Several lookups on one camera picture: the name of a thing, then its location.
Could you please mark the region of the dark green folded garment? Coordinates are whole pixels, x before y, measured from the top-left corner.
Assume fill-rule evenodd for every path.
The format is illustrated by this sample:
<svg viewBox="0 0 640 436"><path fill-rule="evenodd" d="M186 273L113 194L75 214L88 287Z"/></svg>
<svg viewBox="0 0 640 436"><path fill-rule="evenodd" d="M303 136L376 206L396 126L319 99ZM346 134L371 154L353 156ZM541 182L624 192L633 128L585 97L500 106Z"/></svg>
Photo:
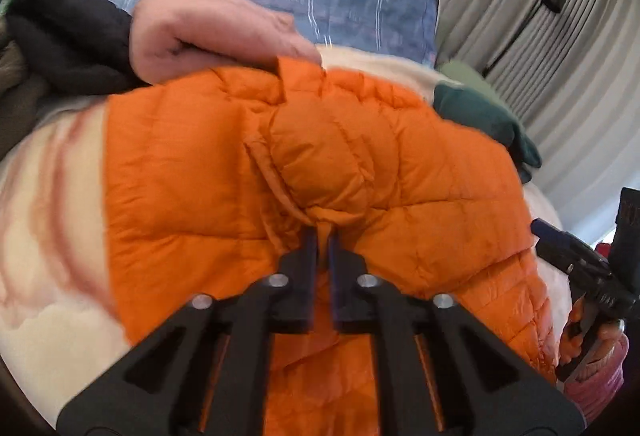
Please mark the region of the dark green folded garment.
<svg viewBox="0 0 640 436"><path fill-rule="evenodd" d="M480 92L466 86L438 83L433 107L443 119L472 127L501 144L509 152L523 184L530 182L533 172L542 167L538 148L518 118Z"/></svg>

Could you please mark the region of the green pillow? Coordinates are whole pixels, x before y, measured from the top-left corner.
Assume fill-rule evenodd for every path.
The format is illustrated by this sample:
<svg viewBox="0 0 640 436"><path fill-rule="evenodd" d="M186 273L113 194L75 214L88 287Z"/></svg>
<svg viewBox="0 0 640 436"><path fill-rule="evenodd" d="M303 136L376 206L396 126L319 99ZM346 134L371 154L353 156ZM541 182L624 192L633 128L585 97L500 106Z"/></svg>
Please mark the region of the green pillow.
<svg viewBox="0 0 640 436"><path fill-rule="evenodd" d="M479 92L488 100L500 103L500 97L494 88L476 70L460 60L448 60L439 65L437 70L445 77Z"/></svg>

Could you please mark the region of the black folded garment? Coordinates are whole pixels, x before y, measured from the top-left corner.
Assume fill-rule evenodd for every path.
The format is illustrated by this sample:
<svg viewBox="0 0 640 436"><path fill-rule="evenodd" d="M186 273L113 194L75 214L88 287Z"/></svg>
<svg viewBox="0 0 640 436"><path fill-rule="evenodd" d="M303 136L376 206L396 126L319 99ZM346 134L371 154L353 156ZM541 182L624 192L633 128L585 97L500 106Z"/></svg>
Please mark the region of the black folded garment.
<svg viewBox="0 0 640 436"><path fill-rule="evenodd" d="M68 96L143 88L129 59L131 23L109 0L12 0L6 11L30 71Z"/></svg>

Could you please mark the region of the beige pleated curtain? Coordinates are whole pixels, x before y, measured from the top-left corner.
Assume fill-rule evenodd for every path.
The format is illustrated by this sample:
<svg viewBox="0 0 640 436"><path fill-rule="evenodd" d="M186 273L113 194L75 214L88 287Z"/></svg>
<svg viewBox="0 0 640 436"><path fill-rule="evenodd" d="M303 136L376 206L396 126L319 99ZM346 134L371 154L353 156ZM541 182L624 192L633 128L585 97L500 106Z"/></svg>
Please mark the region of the beige pleated curtain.
<svg viewBox="0 0 640 436"><path fill-rule="evenodd" d="M520 118L563 225L600 240L639 184L639 0L447 0L438 40Z"/></svg>

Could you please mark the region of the pink folded jacket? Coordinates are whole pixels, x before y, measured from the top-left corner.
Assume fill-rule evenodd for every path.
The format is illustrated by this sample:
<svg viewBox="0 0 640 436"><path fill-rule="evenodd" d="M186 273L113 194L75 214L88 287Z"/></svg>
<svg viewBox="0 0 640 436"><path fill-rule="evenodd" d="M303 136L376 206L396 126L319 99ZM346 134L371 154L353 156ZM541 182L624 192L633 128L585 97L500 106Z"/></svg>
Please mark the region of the pink folded jacket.
<svg viewBox="0 0 640 436"><path fill-rule="evenodd" d="M270 70L280 57L321 64L292 15L250 0L140 0L132 12L129 59L146 83L219 66Z"/></svg>

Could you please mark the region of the olive brown fleece garment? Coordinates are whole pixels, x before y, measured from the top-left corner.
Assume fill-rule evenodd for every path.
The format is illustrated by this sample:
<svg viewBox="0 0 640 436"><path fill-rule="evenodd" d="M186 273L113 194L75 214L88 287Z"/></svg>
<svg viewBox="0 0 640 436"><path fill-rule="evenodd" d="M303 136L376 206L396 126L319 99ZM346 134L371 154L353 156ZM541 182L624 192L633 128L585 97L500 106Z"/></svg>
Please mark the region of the olive brown fleece garment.
<svg viewBox="0 0 640 436"><path fill-rule="evenodd" d="M1 22L0 155L4 158L32 132L38 120L40 100L48 85L32 74L17 43Z"/></svg>

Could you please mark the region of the orange puffer jacket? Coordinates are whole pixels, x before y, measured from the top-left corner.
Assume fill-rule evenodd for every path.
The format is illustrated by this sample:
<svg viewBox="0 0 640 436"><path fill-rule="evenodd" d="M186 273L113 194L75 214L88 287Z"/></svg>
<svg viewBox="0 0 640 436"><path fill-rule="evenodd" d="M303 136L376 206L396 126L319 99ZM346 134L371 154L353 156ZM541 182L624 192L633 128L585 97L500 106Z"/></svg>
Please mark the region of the orange puffer jacket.
<svg viewBox="0 0 640 436"><path fill-rule="evenodd" d="M104 193L131 342L195 294L243 292L313 226L412 297L454 295L553 378L551 302L508 152L401 86L281 59L113 96Z"/></svg>

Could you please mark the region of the pink bear fleece blanket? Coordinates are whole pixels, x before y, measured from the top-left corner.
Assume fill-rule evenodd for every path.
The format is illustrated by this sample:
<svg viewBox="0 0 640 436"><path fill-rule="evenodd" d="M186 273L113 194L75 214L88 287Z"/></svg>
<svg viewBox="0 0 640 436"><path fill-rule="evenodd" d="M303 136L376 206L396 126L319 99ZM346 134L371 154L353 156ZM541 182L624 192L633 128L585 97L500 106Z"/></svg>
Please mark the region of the pink bear fleece blanket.
<svg viewBox="0 0 640 436"><path fill-rule="evenodd" d="M338 46L322 48L321 55L316 66L324 70L388 81L433 108L439 75L431 69ZM17 381L48 420L134 343L117 316L107 268L110 98L40 127L13 152L1 178L1 346ZM551 302L558 352L570 289L537 259L533 245L532 252Z"/></svg>

